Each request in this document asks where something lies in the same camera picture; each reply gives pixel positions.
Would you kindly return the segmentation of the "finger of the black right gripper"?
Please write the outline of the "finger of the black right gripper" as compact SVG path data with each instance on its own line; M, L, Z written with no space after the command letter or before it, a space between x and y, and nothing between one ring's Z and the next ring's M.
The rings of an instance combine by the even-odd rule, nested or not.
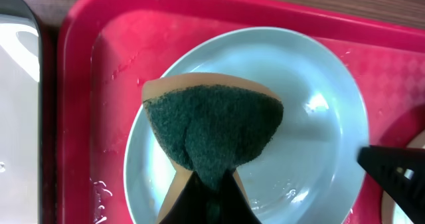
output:
M367 146L359 165L401 207L413 223L424 223L424 150Z

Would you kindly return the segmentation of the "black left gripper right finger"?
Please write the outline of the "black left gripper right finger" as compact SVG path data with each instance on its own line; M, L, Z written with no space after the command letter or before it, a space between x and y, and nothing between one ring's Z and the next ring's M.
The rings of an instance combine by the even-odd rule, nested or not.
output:
M226 170L219 192L221 224L261 224L239 188L233 174Z

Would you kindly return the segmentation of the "light blue plate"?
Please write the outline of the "light blue plate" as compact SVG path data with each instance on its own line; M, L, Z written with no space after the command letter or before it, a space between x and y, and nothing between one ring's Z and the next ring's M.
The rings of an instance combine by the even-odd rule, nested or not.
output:
M344 222L365 176L357 155L369 124L359 87L328 48L288 29L239 29L187 52L165 76L189 72L258 82L283 102L272 141L238 168L261 222Z

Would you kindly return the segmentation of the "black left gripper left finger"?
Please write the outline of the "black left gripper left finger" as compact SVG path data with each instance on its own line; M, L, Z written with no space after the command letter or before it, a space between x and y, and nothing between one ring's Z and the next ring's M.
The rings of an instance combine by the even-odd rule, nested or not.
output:
M160 224L204 224L207 222L207 193L196 172L184 183Z

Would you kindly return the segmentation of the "green yellow sponge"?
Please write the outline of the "green yellow sponge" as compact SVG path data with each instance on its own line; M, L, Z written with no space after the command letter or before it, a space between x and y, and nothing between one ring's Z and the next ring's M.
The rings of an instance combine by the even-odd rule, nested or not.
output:
M256 159L281 124L284 106L276 94L243 78L195 72L146 82L142 103L176 171L157 222L193 172L207 193L206 223L220 223L219 192L226 170L250 207L237 168Z

